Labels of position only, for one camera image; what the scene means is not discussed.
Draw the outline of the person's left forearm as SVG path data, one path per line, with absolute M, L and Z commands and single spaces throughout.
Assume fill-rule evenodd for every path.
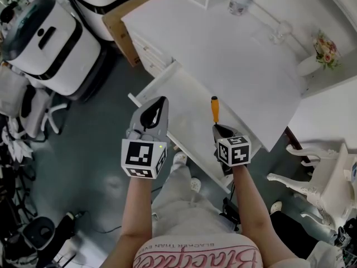
M 151 179 L 131 178 L 119 240 L 99 268 L 132 268 L 136 253 L 152 238 L 151 190 Z

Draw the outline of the clear glass jar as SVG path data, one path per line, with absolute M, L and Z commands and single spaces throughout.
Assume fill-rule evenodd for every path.
M 251 0 L 229 0 L 228 11 L 235 16 L 241 16 L 248 10 Z

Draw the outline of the cream ornate table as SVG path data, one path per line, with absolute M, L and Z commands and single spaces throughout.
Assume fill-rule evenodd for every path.
M 301 162 L 303 166 L 314 167 L 310 181 L 297 181 L 274 173 L 267 175 L 269 181 L 277 181 L 295 192 L 304 195 L 306 200 L 319 212 L 302 212 L 302 217 L 309 217 L 317 224 L 337 232 L 357 209 L 357 176 L 352 183 L 351 167 L 357 161 L 357 154 L 350 154 L 344 143 L 339 151 L 318 148 L 294 149 L 291 145 L 286 150 L 295 156 L 314 156 L 314 162 Z

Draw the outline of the white pink print t-shirt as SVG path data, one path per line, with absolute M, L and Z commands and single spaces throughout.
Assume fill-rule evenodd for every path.
M 146 242 L 133 268 L 263 268 L 253 241 L 235 233 L 160 236 Z

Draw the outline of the grey office chair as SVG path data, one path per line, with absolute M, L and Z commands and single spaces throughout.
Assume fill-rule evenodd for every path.
M 25 225 L 21 233 L 30 247 L 43 250 L 54 237 L 55 224 L 47 217 L 36 217 Z

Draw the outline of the orange handle screwdriver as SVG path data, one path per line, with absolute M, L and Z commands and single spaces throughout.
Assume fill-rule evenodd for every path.
M 219 122 L 219 100 L 217 96 L 211 97 L 211 111 L 213 114 L 213 121 L 215 124 Z

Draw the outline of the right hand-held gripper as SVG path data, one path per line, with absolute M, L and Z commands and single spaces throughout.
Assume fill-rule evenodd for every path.
M 251 161 L 251 141 L 248 136 L 226 125 L 213 125 L 215 156 L 223 174 L 231 175 L 235 166 L 246 166 Z

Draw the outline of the white desk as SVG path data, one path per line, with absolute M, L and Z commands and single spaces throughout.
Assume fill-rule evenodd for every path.
M 226 3 L 203 9 L 188 0 L 149 0 L 123 22 L 171 55 L 273 149 L 298 108 L 302 84 L 295 54 L 273 44 L 259 19 L 232 15 Z

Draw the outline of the pink flower bouquet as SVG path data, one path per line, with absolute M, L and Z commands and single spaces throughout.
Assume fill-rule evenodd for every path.
M 321 30 L 318 30 L 312 37 L 313 47 L 316 52 L 316 61 L 323 69 L 334 70 L 339 67 L 340 54 L 335 43 Z

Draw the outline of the clear glass goblet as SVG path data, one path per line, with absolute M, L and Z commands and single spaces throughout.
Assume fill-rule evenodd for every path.
M 273 44 L 281 44 L 291 32 L 292 26 L 287 21 L 282 21 L 272 32 L 269 39 Z

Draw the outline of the brown cardboard box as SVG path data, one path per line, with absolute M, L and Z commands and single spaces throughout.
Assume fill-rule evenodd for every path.
M 147 1 L 149 0 L 128 0 L 102 17 L 103 23 L 114 42 L 132 67 L 137 66 L 141 61 L 122 18 Z

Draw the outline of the grey trousers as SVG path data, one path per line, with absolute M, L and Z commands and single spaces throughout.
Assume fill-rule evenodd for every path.
M 191 190 L 189 167 L 170 173 L 152 203 L 153 237 L 234 233 L 233 226 L 212 203 Z

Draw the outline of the white office chair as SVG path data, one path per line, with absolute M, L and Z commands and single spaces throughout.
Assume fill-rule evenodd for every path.
M 40 131 L 45 132 L 47 123 L 56 134 L 61 133 L 53 113 L 67 109 L 69 104 L 53 105 L 54 97 L 55 92 L 35 88 L 24 76 L 0 65 L 0 114 L 17 121 L 20 132 L 30 138 L 36 138 Z

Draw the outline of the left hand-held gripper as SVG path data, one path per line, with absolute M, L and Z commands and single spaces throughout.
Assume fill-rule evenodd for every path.
M 167 159 L 168 107 L 166 97 L 157 97 L 134 112 L 121 149 L 121 166 L 128 176 L 157 179 Z

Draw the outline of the person's right forearm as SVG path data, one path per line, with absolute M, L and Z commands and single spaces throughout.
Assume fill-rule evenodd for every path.
M 267 207 L 245 166 L 233 167 L 242 234 L 250 238 L 260 250 L 263 265 L 270 267 L 297 256 L 276 234 Z

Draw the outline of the white vase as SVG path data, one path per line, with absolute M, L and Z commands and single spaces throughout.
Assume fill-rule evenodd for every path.
M 296 66 L 296 72 L 299 76 L 307 76 L 318 70 L 320 67 L 321 64 L 317 61 L 316 56 L 312 55 Z

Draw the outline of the black floor device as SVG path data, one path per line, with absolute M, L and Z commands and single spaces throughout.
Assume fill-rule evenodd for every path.
M 240 232 L 241 221 L 238 207 L 227 197 L 223 199 L 223 207 L 220 216 L 224 217 L 230 222 L 235 232 Z

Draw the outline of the white artificial flowers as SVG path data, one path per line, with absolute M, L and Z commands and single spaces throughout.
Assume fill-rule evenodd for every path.
M 0 145 L 6 145 L 13 161 L 22 163 L 32 159 L 33 149 L 25 142 L 26 131 L 16 118 L 8 117 L 1 131 Z

